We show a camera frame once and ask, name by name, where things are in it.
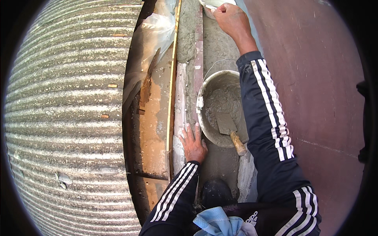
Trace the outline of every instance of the corrugated metal roof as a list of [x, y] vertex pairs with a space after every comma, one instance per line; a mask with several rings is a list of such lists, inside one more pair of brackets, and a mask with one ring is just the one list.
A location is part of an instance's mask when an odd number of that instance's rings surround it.
[[[45, 235], [140, 231], [121, 125], [140, 2], [49, 1], [19, 49], [6, 96], [6, 145], [20, 196]], [[62, 188], [56, 173], [72, 184]]]

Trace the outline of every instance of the person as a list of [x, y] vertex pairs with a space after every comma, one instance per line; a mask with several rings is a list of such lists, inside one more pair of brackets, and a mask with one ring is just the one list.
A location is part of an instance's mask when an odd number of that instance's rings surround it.
[[[258, 171], [258, 197], [257, 202], [236, 203], [225, 182], [211, 180], [202, 189], [202, 205], [205, 209], [223, 207], [227, 216], [251, 223], [259, 236], [319, 235], [318, 198], [293, 155], [279, 96], [251, 34], [248, 17], [228, 3], [212, 12], [241, 55], [236, 64], [249, 136], [247, 148]], [[182, 132], [179, 138], [187, 163], [172, 179], [139, 235], [185, 235], [188, 225], [193, 224], [192, 205], [208, 149], [200, 139], [198, 123], [195, 136], [189, 124]]]

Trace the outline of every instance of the blue towel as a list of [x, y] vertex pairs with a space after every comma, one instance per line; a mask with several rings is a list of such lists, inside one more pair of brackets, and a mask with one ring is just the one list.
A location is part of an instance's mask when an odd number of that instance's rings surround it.
[[257, 236], [252, 224], [238, 216], [228, 217], [222, 207], [204, 210], [193, 223], [202, 229], [194, 236]]

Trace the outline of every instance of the clear plastic bag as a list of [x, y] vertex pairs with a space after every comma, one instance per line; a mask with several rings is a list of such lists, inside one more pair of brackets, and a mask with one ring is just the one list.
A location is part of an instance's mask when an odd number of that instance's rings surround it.
[[158, 0], [155, 10], [133, 34], [125, 73], [123, 109], [128, 109], [140, 90], [156, 51], [160, 49], [157, 63], [174, 40], [174, 0]]

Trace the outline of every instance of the wooden handle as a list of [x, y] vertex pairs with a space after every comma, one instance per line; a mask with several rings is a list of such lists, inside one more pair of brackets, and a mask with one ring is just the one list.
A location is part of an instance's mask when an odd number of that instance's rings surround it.
[[239, 136], [236, 134], [235, 131], [230, 132], [231, 140], [235, 145], [236, 151], [239, 154], [239, 156], [243, 156], [247, 153], [247, 150], [245, 149], [244, 145], [240, 141]]

